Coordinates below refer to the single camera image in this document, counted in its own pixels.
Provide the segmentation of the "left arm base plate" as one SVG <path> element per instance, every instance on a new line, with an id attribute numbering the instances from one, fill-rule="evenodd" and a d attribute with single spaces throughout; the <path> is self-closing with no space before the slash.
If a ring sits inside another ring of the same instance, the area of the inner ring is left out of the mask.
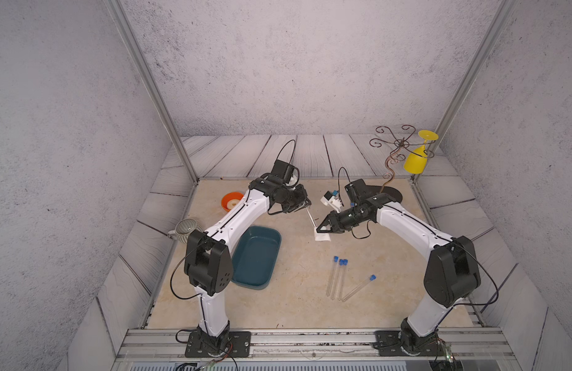
<path id="1" fill-rule="evenodd" d="M 247 358 L 250 355 L 251 332 L 224 331 L 213 337 L 202 329 L 191 332 L 185 349 L 186 358 L 221 357 Z"/>

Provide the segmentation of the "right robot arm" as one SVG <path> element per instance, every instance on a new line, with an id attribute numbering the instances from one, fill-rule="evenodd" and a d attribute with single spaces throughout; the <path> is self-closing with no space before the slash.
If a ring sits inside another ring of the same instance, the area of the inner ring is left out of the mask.
<path id="1" fill-rule="evenodd" d="M 436 342 L 437 329 L 454 306 L 480 286 L 474 244 L 465 236 L 453 237 L 427 225 L 389 193 L 367 196 L 347 210 L 330 212 L 316 231 L 344 233 L 369 220 L 394 232 L 426 260 L 426 294 L 402 321 L 399 335 L 401 349 L 417 356 Z"/>

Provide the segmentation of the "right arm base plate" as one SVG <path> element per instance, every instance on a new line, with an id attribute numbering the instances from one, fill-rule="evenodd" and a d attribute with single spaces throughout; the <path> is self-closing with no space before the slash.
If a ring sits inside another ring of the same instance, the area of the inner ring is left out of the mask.
<path id="1" fill-rule="evenodd" d="M 419 337 L 411 331 L 376 331 L 375 337 L 372 348 L 376 349 L 380 356 L 442 357 L 445 355 L 445 346 L 437 332 Z"/>

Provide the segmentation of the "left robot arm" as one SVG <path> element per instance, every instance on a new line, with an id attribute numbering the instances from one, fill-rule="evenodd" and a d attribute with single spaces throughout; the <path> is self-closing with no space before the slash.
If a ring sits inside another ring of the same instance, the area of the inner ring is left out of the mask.
<path id="1" fill-rule="evenodd" d="M 288 186 L 274 176 L 250 183 L 244 197 L 219 222 L 188 237 L 184 272 L 199 299 L 200 320 L 196 333 L 216 350 L 227 347 L 230 320 L 223 291 L 233 276 L 232 254 L 241 236 L 272 206 L 293 213 L 311 205 L 303 185 Z"/>

